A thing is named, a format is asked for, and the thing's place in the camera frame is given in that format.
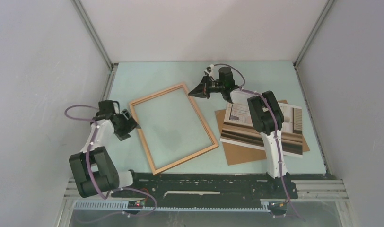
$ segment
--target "cardboard sheet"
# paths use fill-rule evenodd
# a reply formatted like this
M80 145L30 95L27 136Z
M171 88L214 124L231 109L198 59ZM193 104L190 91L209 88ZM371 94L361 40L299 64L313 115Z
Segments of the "cardboard sheet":
M223 129L224 117L226 110L215 111L218 129L221 132ZM245 162L253 162L257 160L266 159L266 153L264 150L258 150L253 148L242 147L235 144L223 143L224 153L226 155L228 165L236 165ZM309 151L309 146L303 137L303 152Z

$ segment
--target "white enclosure wall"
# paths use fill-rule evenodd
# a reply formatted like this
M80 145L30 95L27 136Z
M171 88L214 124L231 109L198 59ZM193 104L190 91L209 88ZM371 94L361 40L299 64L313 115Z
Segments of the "white enclosure wall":
M70 0L0 1L0 226L52 226L108 68ZM74 110L92 116L90 110Z
M384 0L338 0L299 67L361 226L384 227Z
M327 0L83 0L113 62L294 61Z

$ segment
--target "photograph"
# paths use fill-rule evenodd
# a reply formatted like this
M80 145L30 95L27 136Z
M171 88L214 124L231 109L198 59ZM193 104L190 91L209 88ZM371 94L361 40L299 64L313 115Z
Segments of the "photograph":
M295 105L278 103L284 114L281 129L281 145L284 155L302 157L302 108ZM263 139L252 124L249 107L239 104L227 104L221 142L264 150Z

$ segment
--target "purple cable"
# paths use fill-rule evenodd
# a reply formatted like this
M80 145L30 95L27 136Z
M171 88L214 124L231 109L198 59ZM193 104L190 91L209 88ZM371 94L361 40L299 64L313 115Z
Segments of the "purple cable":
M284 191L285 191L285 195L287 196L287 200L288 202L290 203L292 209L294 210L295 214L297 215L298 218L302 219L303 221L306 221L299 213L298 211L295 209L295 206L292 204L292 201L291 201L291 197L289 196L289 193L287 191L287 187L285 185L285 182L284 182L284 178L282 177L283 174L282 174L282 162L281 162L281 158L282 158L282 154L281 154L281 148L280 148L280 145L279 145L279 140L278 140L278 136L277 136L277 129L278 129L278 124L277 124L277 120L276 120L276 117L274 116L274 113L273 111L271 110L270 108L270 105L267 103L267 100L259 93L257 92L253 92L253 91L250 91L250 90L245 90L245 89L241 89L241 91L243 92L246 92L248 94L253 94L253 95L257 95L260 97L260 99L263 100L264 104L266 105L267 109L269 110L270 112L270 115L274 121L274 125L275 125L275 131L274 131L274 138L276 139L276 145L277 145L277 149L278 149L278 153L279 153L279 171L280 171L280 178L281 178L281 182L282 182L282 187L284 188Z
M97 185L97 182L95 180L95 176L93 176L93 172L92 172L92 168L90 167L90 160L89 160L89 153L90 153L90 149L92 148L93 146L93 142L95 141L95 138L96 138L96 135L97 135L97 132L99 131L99 124L93 120L93 119L87 119L87 118L78 118L78 117L71 117L68 115L68 110L72 109L72 108L75 108L75 107L88 107L88 108L92 108L92 109L97 109L96 107L93 107L93 106L89 106L89 105L72 105L70 107L68 107L65 111L64 111L64 114L66 117L70 118L70 119L73 119L73 120L78 120L78 121L86 121L86 122L92 122L96 127L95 127L95 130L93 131L93 135L92 135L92 138L90 139L90 143L86 149L86 168L87 168L87 172L89 174L89 177L90 177L90 180L92 181L92 184L93 184L93 187L95 188L96 192L100 195L100 197L102 197L102 199L106 200L108 198L108 195L110 194L110 192L108 191L107 192L107 195L104 195L102 193L102 191L100 190L99 186Z
M95 220L92 220L92 221L82 221L82 220L79 220L77 217L75 217L76 221L79 222L79 223L82 223L82 224L90 224L90 223L94 223L94 222L101 221L101 220L103 220L103 219L105 219L105 218L107 218L107 217L109 217L109 216L115 215L115 214L127 214L127 215L129 215L129 216L142 217L142 216L149 215L149 214L151 214L153 211L156 210L156 208L157 208L157 200L156 200L152 195L150 195L149 193L146 193L146 192L144 192L144 191L141 191L141 190L138 190L138 189L134 189L134 188L128 188L128 187L118 188L118 189L113 190L113 192L121 191L121 190L128 190L128 191L139 192L139 193L141 193L141 194L144 194L144 195L150 197L150 198L153 200L153 202L155 203L154 208L153 208L151 211L149 211L149 212L147 212L147 213L144 213L144 214L130 214L130 213L127 213L127 212L125 212L125 211L117 211L117 212L109 213L109 214L107 214L107 215L104 215L104 216L101 217L101 218L98 218L98 219L95 219Z
M234 67L232 67L232 66L230 66L230 65L228 65L228 64L224 64L224 63L214 64L214 66L218 66L218 65L225 65L225 66L228 66L228 67L232 68L233 70L235 70L235 71L242 77L242 79L244 80L244 82L242 83L241 86L239 86L239 88L242 88L242 87L245 85L245 77L244 77L244 76L242 75L242 73L241 73L240 71L238 71L236 68L234 68Z

